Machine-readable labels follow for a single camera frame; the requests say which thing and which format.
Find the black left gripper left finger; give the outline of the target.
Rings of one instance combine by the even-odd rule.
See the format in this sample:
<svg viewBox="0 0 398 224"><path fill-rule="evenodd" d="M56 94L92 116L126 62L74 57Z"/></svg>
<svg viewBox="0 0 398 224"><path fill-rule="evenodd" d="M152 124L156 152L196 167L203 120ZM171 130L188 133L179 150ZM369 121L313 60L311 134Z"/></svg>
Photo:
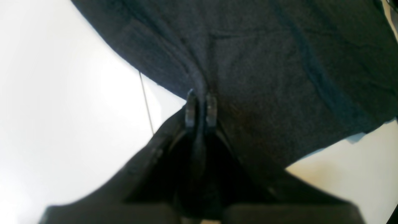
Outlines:
<svg viewBox="0 0 398 224"><path fill-rule="evenodd" d="M187 168L197 98L166 120L148 144L107 183L67 205L48 207L42 224L181 224L176 187Z"/></svg>

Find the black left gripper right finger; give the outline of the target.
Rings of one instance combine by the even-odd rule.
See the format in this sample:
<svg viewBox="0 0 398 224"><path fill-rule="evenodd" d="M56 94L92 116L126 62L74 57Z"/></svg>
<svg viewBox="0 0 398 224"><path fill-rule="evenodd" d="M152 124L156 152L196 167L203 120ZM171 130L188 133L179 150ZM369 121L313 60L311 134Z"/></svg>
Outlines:
<svg viewBox="0 0 398 224"><path fill-rule="evenodd" d="M286 172L267 156L238 154L205 98L206 171L217 183L223 224L363 224L359 209Z"/></svg>

